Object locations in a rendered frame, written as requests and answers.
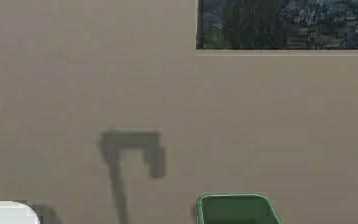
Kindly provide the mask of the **green bin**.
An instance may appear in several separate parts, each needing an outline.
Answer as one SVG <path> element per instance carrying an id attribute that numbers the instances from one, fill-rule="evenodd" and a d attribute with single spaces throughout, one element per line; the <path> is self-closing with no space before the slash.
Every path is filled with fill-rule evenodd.
<path id="1" fill-rule="evenodd" d="M 283 224 L 273 203 L 258 193 L 207 193 L 196 201 L 196 224 Z"/>

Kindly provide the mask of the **window with outdoor view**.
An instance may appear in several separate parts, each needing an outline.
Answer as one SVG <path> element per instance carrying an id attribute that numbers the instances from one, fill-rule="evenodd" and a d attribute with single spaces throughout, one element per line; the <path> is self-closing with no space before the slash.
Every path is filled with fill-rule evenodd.
<path id="1" fill-rule="evenodd" d="M 198 0 L 198 50 L 358 50 L 358 0 Z"/>

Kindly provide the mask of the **white rounded object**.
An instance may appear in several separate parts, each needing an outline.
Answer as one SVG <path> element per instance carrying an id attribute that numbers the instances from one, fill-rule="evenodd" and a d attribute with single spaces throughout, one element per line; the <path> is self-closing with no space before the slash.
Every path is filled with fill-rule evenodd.
<path id="1" fill-rule="evenodd" d="M 16 201 L 0 201 L 0 224 L 40 224 L 35 211 Z"/>

